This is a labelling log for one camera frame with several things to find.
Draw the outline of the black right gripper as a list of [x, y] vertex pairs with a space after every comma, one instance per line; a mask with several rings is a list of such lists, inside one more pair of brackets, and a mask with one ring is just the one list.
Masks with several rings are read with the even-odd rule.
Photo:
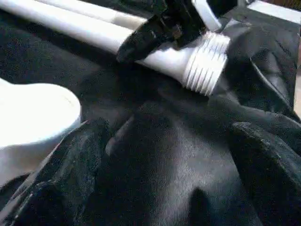
[[206, 26], [190, 0], [163, 0], [156, 16], [151, 17], [129, 35], [119, 47], [116, 60], [132, 63], [146, 58], [165, 40], [183, 48], [206, 31]]

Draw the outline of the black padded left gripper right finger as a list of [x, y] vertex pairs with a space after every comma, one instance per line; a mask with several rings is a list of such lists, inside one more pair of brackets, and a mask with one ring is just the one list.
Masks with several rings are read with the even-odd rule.
[[280, 137], [247, 122], [231, 126], [231, 155], [265, 226], [301, 224], [301, 158]]

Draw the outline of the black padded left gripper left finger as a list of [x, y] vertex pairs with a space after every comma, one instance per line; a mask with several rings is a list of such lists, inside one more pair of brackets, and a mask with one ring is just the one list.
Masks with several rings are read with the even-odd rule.
[[2, 226], [77, 226], [111, 135], [104, 119], [65, 136], [0, 212]]

